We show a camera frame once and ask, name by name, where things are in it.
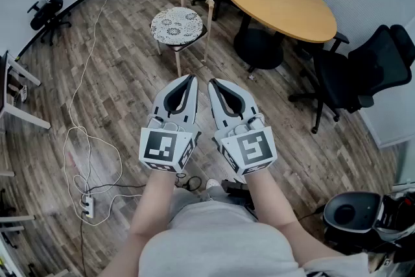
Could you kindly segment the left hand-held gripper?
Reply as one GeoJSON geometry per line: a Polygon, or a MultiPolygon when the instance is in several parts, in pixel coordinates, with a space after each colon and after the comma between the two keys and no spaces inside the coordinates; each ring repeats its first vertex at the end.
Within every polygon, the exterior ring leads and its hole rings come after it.
{"type": "Polygon", "coordinates": [[[149,169],[182,173],[201,135],[194,124],[198,98],[198,80],[184,75],[158,92],[148,125],[141,129],[139,161],[149,169]],[[172,115],[181,121],[164,120],[172,115]]]}

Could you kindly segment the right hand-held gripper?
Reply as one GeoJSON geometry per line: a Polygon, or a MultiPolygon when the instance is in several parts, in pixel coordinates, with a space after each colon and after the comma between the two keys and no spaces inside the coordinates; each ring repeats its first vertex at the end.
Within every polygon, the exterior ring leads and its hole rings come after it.
{"type": "Polygon", "coordinates": [[[218,131],[213,141],[238,176],[266,169],[278,154],[272,128],[265,125],[263,114],[251,94],[227,80],[213,78],[208,84],[211,111],[218,131]],[[230,118],[248,119],[227,129],[230,118]]]}

